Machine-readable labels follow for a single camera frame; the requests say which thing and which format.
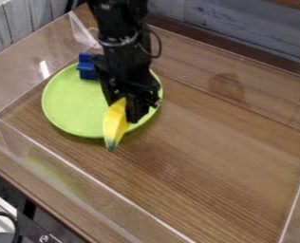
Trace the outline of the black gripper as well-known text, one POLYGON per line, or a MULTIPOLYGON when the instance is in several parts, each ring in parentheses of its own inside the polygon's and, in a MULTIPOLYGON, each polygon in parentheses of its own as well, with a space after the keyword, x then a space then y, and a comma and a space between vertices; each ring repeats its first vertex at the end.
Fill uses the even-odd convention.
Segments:
POLYGON ((92 60, 98 71, 102 92, 109 105, 126 96, 127 122, 138 123, 157 107, 161 85, 155 80, 150 65, 159 55, 151 53, 149 37, 99 39, 103 54, 92 60))

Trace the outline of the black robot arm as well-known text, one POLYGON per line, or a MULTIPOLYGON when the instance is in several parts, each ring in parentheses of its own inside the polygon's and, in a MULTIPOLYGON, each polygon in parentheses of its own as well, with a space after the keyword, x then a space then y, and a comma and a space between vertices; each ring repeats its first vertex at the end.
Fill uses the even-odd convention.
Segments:
POLYGON ((102 54, 91 58, 109 105, 126 99, 123 110, 137 123, 159 105, 161 84, 150 72, 162 55, 162 39, 143 19, 149 0, 87 0, 98 26, 102 54))

